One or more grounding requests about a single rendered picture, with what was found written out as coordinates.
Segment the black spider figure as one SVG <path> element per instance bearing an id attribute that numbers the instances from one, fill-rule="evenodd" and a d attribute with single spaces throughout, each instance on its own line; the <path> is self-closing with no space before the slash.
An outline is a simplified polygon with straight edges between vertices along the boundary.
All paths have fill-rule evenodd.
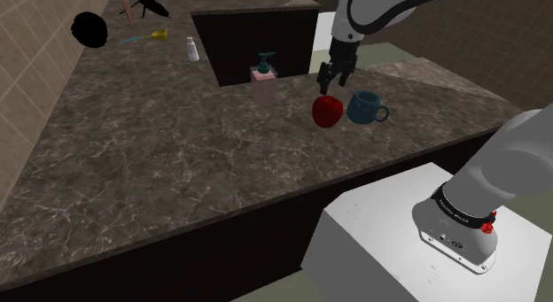
<path id="1" fill-rule="evenodd" d="M 169 11 L 160 3 L 158 3 L 156 0 L 136 0 L 135 3 L 132 4 L 132 7 L 134 7 L 137 4 L 141 4 L 143 6 L 143 14 L 142 17 L 145 16 L 145 12 L 147 10 L 161 16 L 164 18 L 170 18 Z"/>

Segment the red apple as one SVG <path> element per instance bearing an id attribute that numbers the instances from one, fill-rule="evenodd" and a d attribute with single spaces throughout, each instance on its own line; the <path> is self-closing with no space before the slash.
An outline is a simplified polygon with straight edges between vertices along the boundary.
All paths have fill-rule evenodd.
<path id="1" fill-rule="evenodd" d="M 332 96 L 318 97 L 312 104 L 312 118 L 320 128 L 331 128 L 343 115 L 343 104 Z"/>

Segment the pink soap dispenser teal pump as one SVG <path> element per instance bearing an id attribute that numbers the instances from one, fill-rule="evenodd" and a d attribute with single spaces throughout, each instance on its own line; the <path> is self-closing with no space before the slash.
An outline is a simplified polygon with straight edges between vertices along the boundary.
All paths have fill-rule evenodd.
<path id="1" fill-rule="evenodd" d="M 275 52 L 260 53 L 260 63 L 257 66 L 250 67 L 250 82 L 253 99 L 259 104 L 269 103 L 275 97 L 278 73 L 268 62 L 268 58 L 273 55 L 275 55 Z"/>

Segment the white salt shaker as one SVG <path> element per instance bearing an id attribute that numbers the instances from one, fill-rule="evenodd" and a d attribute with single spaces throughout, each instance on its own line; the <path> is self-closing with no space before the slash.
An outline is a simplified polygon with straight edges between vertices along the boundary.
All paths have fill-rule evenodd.
<path id="1" fill-rule="evenodd" d="M 190 62 L 198 62 L 199 61 L 199 53 L 197 50 L 196 43 L 194 42 L 193 38 L 191 36 L 187 37 L 187 54 L 188 54 L 188 60 Z"/>

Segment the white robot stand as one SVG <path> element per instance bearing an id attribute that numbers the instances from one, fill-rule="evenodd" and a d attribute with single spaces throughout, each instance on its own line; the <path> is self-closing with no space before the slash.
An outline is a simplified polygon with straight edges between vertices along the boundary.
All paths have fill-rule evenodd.
<path id="1" fill-rule="evenodd" d="M 425 164 L 323 209 L 301 267 L 328 302 L 534 302 L 552 236 L 508 208 L 498 210 L 496 260 L 483 275 L 421 240 L 411 210 L 450 177 Z"/>

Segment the blue mug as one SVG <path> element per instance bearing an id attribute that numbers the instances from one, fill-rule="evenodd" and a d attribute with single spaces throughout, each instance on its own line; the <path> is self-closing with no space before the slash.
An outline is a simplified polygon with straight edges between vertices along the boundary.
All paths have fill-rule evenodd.
<path id="1" fill-rule="evenodd" d="M 378 118 L 378 111 L 383 109 L 386 115 Z M 360 90 L 356 91 L 347 107 L 347 117 L 356 124 L 370 124 L 373 121 L 384 122 L 388 119 L 390 110 L 381 104 L 381 98 L 376 93 Z"/>

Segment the pink pointed object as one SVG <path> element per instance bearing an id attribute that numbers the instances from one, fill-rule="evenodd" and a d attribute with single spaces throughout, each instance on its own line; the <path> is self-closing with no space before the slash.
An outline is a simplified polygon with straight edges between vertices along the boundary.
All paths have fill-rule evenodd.
<path id="1" fill-rule="evenodd" d="M 134 23 L 134 16 L 132 13 L 131 3 L 129 0 L 120 0 L 121 5 L 123 7 L 123 13 L 127 16 L 127 19 L 129 21 L 129 25 L 131 29 L 134 29 L 133 23 Z"/>

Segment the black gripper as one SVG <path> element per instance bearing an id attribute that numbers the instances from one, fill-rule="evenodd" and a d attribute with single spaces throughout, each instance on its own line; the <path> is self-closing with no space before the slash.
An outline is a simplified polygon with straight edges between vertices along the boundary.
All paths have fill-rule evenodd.
<path id="1" fill-rule="evenodd" d="M 337 38 L 331 40 L 329 54 L 331 62 L 322 62 L 318 71 L 316 82 L 320 85 L 320 94 L 326 95 L 331 81 L 337 74 L 339 86 L 345 87 L 349 75 L 354 71 L 357 61 L 357 49 L 360 42 L 343 42 Z"/>

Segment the black round object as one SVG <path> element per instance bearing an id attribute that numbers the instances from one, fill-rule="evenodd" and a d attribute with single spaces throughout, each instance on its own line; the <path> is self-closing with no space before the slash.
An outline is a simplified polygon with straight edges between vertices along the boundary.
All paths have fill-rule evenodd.
<path id="1" fill-rule="evenodd" d="M 83 46 L 93 49 L 104 47 L 108 37 L 106 22 L 93 12 L 81 12 L 71 26 L 73 37 Z"/>

